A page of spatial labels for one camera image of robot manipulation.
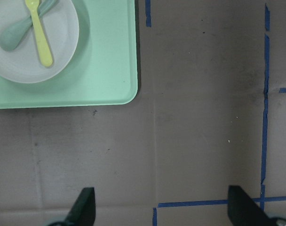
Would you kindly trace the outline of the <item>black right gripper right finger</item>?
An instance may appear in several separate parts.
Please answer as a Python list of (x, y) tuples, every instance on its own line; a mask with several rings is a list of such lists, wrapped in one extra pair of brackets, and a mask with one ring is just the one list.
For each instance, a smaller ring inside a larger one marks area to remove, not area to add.
[(240, 186), (228, 188), (227, 213), (234, 226), (275, 225)]

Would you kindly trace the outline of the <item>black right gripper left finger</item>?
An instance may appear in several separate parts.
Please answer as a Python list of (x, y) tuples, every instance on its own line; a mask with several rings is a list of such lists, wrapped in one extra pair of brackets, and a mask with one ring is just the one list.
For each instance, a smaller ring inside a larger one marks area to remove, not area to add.
[(64, 219), (64, 226), (93, 226), (95, 218), (95, 190), (93, 187), (85, 187)]

